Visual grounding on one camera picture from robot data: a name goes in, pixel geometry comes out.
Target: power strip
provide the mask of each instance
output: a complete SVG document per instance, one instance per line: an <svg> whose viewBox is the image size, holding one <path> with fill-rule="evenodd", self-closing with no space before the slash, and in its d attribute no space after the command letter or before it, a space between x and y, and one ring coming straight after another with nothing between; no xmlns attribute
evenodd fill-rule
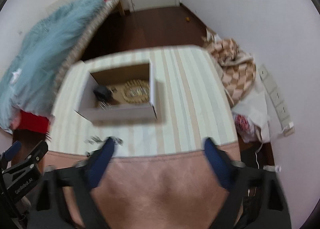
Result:
<svg viewBox="0 0 320 229"><path fill-rule="evenodd" d="M291 120L288 107L284 101L284 98L276 81L273 79L272 75L266 69L265 65L261 65L258 71L263 85L271 98L273 106L276 109L279 121L281 123L281 127L283 129L281 133L283 133L286 137L291 134L294 134L295 128L293 121Z"/></svg>

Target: white box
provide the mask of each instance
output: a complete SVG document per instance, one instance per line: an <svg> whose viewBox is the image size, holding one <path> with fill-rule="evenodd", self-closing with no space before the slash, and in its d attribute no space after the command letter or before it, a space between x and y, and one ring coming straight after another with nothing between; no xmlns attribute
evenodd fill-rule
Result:
<svg viewBox="0 0 320 229"><path fill-rule="evenodd" d="M156 82L151 61L137 65L125 65L98 72L87 72L79 101L75 111L91 122L119 120L156 120ZM111 109L97 107L97 99L93 90L100 84L105 86L122 85L130 80L149 82L149 102L140 104L112 105Z"/></svg>

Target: striped tablecloth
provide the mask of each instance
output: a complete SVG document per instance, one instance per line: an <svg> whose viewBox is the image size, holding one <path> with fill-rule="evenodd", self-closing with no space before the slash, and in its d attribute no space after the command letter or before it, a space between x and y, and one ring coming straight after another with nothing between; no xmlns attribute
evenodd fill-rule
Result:
<svg viewBox="0 0 320 229"><path fill-rule="evenodd" d="M151 60L157 85L156 123L91 122L74 111L86 71L97 71ZM197 46L161 47L98 57L78 62L69 70L52 114L49 150L84 155L99 145L86 142L91 136L123 140L115 156L175 154L202 148L205 137L219 145L237 141L236 129L222 83L210 55Z"/></svg>

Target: blue gripper pad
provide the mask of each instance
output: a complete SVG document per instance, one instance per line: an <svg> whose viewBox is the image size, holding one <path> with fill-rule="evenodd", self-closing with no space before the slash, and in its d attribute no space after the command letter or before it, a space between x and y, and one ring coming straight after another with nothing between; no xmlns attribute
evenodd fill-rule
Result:
<svg viewBox="0 0 320 229"><path fill-rule="evenodd" d="M13 157L19 152L21 149L21 142L16 141L7 151L4 153L4 158L6 161L11 161Z"/></svg>
<svg viewBox="0 0 320 229"><path fill-rule="evenodd" d="M221 187L230 191L233 186L233 180L232 164L228 155L224 151L219 150L211 138L207 138L204 141L204 154L216 174Z"/></svg>
<svg viewBox="0 0 320 229"><path fill-rule="evenodd" d="M85 174L90 190L98 186L114 151L115 142L112 138L108 138L104 145L99 150L96 150L88 159Z"/></svg>

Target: cable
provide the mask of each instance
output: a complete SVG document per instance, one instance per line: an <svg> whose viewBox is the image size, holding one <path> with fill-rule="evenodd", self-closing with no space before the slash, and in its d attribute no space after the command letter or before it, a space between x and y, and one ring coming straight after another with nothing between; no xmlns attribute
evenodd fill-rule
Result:
<svg viewBox="0 0 320 229"><path fill-rule="evenodd" d="M258 163L257 153L261 150L262 146L263 146L263 144L261 143L261 146L255 151L255 154L256 154L256 163L257 163L257 165L258 165L258 169L259 169L260 167L259 167L259 163Z"/></svg>

